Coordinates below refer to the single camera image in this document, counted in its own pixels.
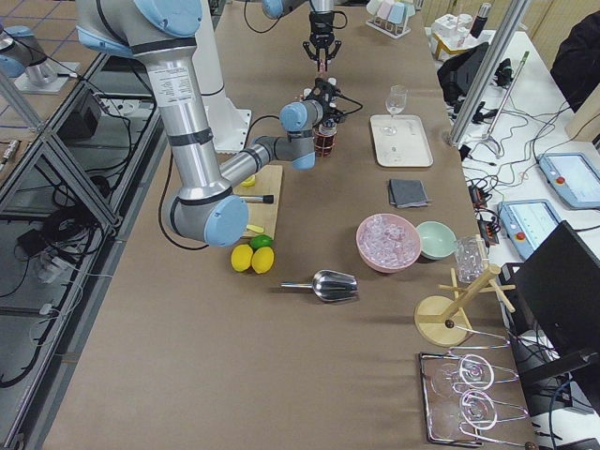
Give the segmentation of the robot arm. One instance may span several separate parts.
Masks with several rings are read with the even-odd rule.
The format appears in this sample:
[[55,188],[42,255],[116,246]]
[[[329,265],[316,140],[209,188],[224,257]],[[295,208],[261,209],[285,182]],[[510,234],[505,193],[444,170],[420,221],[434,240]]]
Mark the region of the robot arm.
[[334,1],[321,0],[262,0],[262,11],[266,17],[277,20],[307,5],[309,35],[303,42],[307,57],[322,70],[337,56],[341,41],[336,38]]
[[235,244],[248,225],[248,206],[234,187],[274,159],[296,170],[315,164],[313,131],[341,120],[340,92],[316,79],[308,96],[284,106],[283,137],[263,136],[219,162],[192,62],[204,24],[198,1],[79,1],[81,44],[100,53],[133,58],[146,68],[182,186],[162,208],[173,232],[209,246]]

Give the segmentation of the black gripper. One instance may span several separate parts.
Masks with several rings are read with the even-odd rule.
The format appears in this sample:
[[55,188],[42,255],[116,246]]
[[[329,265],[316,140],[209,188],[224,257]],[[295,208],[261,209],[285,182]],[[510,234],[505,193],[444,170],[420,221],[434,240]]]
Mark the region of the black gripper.
[[305,90],[302,99],[317,104],[318,123],[341,123],[343,112],[337,107],[337,97],[340,96],[341,91],[337,86],[336,78],[316,78],[314,86]]
[[335,11],[311,11],[308,15],[310,33],[308,40],[303,42],[303,48],[312,61],[331,61],[339,49],[341,41],[335,38]]

